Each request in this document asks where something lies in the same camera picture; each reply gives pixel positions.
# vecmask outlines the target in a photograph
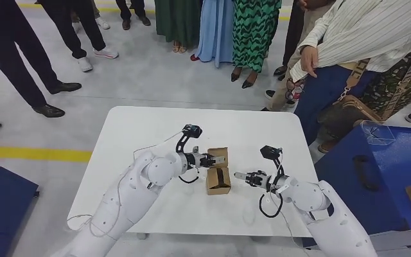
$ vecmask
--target light blue dress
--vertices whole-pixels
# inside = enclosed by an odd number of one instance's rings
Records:
[[[232,28],[234,4],[232,0],[204,0],[201,11],[200,43],[195,56],[202,62],[214,59],[232,62]]]

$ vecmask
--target striped shirt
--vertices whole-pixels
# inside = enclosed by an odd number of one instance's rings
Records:
[[[318,67],[370,58],[367,70],[387,71],[411,52],[411,0],[337,0],[298,48],[304,46],[318,49]],[[307,75],[301,61],[290,73],[294,82]]]

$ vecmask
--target concrete floor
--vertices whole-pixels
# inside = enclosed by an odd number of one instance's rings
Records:
[[[154,20],[153,26],[144,27],[134,18],[131,30],[123,31],[116,12],[102,13],[112,26],[102,34],[106,43],[119,51],[120,57],[115,60],[94,57],[91,44],[81,30],[78,36],[94,65],[93,71],[83,73],[46,13],[40,8],[23,11],[59,79],[80,82],[83,88],[51,96],[28,66],[47,101],[67,113],[63,118],[47,119],[34,113],[0,73],[0,120],[4,125],[0,133],[1,146],[93,150],[108,111],[118,105],[260,110],[266,101],[264,91],[275,88],[272,72],[281,64],[288,26],[287,22],[280,22],[257,83],[250,89],[242,89],[247,74],[231,83],[230,64],[216,69],[213,63],[190,61],[192,52],[172,53],[171,45],[155,34]],[[411,109],[402,111],[390,123],[410,126],[403,120],[408,112]],[[314,160],[320,157],[315,145],[311,153]],[[67,227],[66,218],[87,165],[16,159],[0,159],[0,165],[36,182],[41,190],[41,197],[35,201],[11,256],[49,256],[74,235]],[[381,252],[380,256],[394,256],[390,254],[392,252]],[[396,252],[395,256],[400,254],[409,256],[406,250]],[[323,256],[317,251],[309,251],[309,255]],[[255,242],[247,237],[151,235],[140,241],[126,235],[109,256],[299,257],[306,253],[294,246],[290,238]]]

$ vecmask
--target yellow floor line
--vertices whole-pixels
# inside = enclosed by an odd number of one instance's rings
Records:
[[[19,3],[18,4],[20,7],[23,8],[42,8],[41,4],[28,4],[28,3]],[[114,8],[114,7],[98,7],[98,10],[101,12],[120,12],[120,10],[118,8]],[[149,14],[155,14],[155,10],[146,10],[146,13]],[[280,13],[290,13],[287,11],[280,11]],[[279,17],[280,21],[289,21],[290,20],[290,16],[280,16]]]
[[[27,159],[36,161],[66,161],[88,163],[92,152],[64,149],[0,147],[0,159]]]

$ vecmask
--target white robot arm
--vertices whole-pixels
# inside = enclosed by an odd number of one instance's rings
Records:
[[[106,256],[120,236],[144,217],[170,180],[189,169],[225,161],[224,157],[199,154],[197,146],[192,153],[184,153],[187,140],[198,138],[202,130],[186,125],[182,133],[176,152],[159,157],[147,151],[135,159],[103,195],[94,216],[83,229],[52,257]]]
[[[349,210],[334,188],[326,181],[313,184],[298,181],[296,178],[286,176],[278,160],[281,149],[265,146],[261,149],[263,157],[273,160],[277,166],[277,175],[273,182],[271,176],[265,172],[251,172],[234,174],[235,177],[245,180],[253,187],[264,188],[267,192],[275,193],[282,201],[293,203],[306,224],[308,231],[320,247],[321,251],[329,257],[377,257],[369,235]],[[333,214],[324,220],[315,220],[312,211],[321,211],[333,205]],[[279,211],[269,218],[274,218]]]

